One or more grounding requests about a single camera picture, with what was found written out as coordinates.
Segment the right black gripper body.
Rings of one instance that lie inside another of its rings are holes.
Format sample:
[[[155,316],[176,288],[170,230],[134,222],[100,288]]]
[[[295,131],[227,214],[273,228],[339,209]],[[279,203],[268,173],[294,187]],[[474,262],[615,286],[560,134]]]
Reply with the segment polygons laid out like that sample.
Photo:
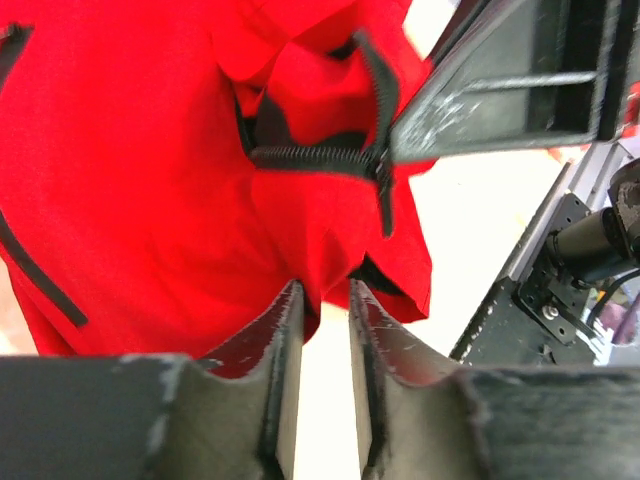
[[[599,142],[629,138],[639,131],[639,1],[620,1],[616,19],[600,109]]]

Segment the red zip jacket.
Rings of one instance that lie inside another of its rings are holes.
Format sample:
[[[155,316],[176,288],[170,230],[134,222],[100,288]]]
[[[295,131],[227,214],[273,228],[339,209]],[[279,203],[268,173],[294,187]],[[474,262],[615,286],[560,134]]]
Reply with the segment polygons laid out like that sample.
[[[5,1],[1,256],[43,355],[203,357],[292,280],[429,314],[407,1]]]

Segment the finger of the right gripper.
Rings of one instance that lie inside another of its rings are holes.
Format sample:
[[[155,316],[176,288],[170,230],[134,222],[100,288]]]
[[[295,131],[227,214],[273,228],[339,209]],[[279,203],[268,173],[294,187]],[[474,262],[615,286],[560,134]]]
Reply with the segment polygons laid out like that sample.
[[[617,1],[488,1],[391,131],[397,164],[597,139]]]

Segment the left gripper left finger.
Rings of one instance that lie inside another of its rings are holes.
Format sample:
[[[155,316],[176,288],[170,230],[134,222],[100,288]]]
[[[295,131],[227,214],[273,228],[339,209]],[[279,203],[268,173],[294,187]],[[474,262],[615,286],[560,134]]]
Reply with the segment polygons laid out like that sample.
[[[200,360],[1,361],[5,479],[289,479],[305,296],[291,282]]]

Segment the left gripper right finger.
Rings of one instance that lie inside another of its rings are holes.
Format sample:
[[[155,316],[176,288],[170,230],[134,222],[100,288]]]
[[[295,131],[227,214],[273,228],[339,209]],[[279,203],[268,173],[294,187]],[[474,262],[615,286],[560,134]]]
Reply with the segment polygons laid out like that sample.
[[[639,372],[465,367],[350,287],[365,479],[635,479]]]

